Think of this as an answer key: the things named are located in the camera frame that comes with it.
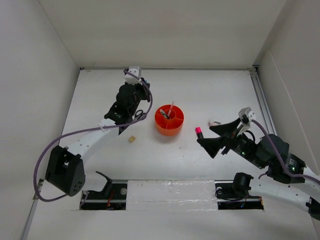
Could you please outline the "pink capped black highlighter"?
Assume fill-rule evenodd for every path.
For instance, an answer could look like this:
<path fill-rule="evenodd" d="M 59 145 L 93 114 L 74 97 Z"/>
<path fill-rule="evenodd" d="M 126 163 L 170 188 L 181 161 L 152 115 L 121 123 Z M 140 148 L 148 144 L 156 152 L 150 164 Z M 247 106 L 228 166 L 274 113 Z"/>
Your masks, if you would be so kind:
<path fill-rule="evenodd" d="M 195 133 L 196 133 L 196 136 L 197 136 L 198 139 L 203 139 L 204 138 L 202 129 L 200 127 L 196 127 L 195 128 Z"/>

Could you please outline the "black clear gel pen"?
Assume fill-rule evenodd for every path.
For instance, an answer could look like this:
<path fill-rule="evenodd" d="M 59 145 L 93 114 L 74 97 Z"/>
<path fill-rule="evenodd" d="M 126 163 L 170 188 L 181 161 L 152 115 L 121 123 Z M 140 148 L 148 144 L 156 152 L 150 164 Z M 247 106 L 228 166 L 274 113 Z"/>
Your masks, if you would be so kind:
<path fill-rule="evenodd" d="M 159 111 L 160 111 L 161 115 L 164 117 L 165 111 L 162 110 L 162 109 L 160 109 Z"/>

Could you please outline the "pink translucent pen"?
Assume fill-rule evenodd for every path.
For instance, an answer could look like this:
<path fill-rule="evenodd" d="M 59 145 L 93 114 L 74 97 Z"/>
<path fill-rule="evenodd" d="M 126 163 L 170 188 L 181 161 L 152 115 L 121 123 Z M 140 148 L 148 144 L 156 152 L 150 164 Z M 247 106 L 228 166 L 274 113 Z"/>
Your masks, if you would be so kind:
<path fill-rule="evenodd" d="M 175 102 L 172 101 L 172 103 L 171 103 L 171 105 L 170 105 L 170 108 L 169 108 L 169 111 L 168 111 L 168 114 L 167 114 L 168 119 L 171 119 L 171 112 L 172 112 L 172 110 L 173 110 L 174 103 L 175 103 Z"/>

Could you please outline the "small tan eraser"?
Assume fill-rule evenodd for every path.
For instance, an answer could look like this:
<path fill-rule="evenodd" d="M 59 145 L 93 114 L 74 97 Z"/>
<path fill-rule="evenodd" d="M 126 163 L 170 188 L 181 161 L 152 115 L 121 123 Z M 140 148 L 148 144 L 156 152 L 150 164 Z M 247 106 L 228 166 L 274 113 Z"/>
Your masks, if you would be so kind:
<path fill-rule="evenodd" d="M 136 139 L 135 136 L 131 136 L 131 137 L 128 139 L 128 141 L 129 141 L 130 143 L 133 143 L 133 142 L 135 141 L 135 139 Z"/>

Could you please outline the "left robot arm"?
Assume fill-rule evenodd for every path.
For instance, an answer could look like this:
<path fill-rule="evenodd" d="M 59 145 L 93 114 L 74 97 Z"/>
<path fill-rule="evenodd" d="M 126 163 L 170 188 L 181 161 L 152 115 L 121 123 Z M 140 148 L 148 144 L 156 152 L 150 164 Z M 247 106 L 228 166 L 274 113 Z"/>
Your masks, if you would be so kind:
<path fill-rule="evenodd" d="M 45 180 L 62 191 L 65 197 L 73 197 L 85 189 L 88 186 L 85 165 L 92 155 L 148 115 L 147 112 L 136 114 L 141 101 L 153 102 L 150 83 L 140 78 L 135 84 L 126 82 L 122 85 L 115 103 L 97 127 L 81 130 L 83 136 L 70 145 L 53 147 Z"/>

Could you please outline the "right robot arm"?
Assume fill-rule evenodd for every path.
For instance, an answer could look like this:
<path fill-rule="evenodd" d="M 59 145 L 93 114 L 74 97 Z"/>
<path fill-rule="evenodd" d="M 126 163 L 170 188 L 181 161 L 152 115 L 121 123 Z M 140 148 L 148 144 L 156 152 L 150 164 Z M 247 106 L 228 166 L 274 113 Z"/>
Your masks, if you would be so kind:
<path fill-rule="evenodd" d="M 232 181 L 218 182 L 214 195 L 220 210 L 248 209 L 247 201 L 262 198 L 288 203 L 307 212 L 313 219 L 320 218 L 320 178 L 306 163 L 289 152 L 290 145 L 275 134 L 268 134 L 253 117 L 240 116 L 221 125 L 211 126 L 216 138 L 205 138 L 200 127 L 195 128 L 197 142 L 211 158 L 218 153 L 236 153 L 260 170 L 275 183 L 263 182 L 244 172 L 237 172 Z"/>

